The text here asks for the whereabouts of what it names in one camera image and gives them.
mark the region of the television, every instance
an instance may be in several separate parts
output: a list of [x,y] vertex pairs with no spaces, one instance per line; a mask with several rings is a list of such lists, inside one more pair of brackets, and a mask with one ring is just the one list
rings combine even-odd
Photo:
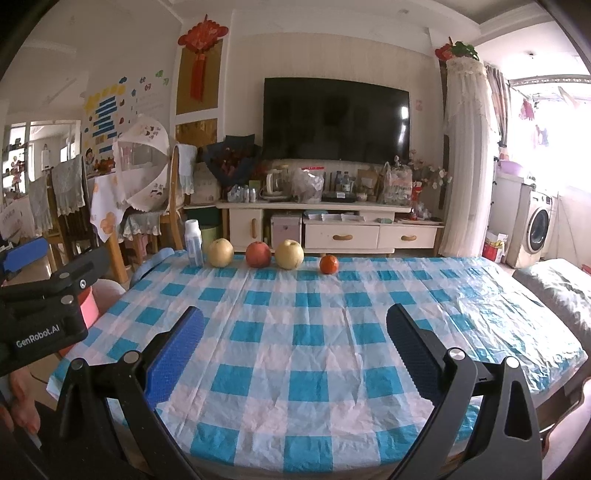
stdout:
[[410,99],[395,88],[346,80],[267,78],[263,151],[268,160],[309,158],[406,163]]

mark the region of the red apple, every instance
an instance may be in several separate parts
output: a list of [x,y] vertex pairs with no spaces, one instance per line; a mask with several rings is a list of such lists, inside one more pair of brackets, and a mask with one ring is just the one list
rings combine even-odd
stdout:
[[271,265],[271,249],[265,242],[253,242],[246,249],[246,263],[251,268]]

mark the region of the tangerine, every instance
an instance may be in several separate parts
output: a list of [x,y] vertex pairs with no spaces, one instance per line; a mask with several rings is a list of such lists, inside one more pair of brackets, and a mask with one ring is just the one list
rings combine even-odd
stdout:
[[339,269],[339,260],[334,255],[326,255],[320,259],[320,271],[326,275],[332,275]]

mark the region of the drawer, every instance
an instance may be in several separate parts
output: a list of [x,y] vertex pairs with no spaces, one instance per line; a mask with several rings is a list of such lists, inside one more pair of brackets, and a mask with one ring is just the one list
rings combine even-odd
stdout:
[[230,242],[234,250],[244,252],[253,242],[261,241],[262,210],[230,209]]
[[380,225],[378,248],[433,248],[435,226]]
[[306,225],[306,248],[376,248],[379,229],[377,225]]

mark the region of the white bottle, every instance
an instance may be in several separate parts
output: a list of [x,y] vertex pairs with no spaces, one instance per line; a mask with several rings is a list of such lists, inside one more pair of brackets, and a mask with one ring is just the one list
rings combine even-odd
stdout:
[[185,244],[187,245],[189,264],[192,267],[203,266],[202,243],[203,240],[201,237],[201,230],[199,229],[199,221],[187,220],[185,222]]

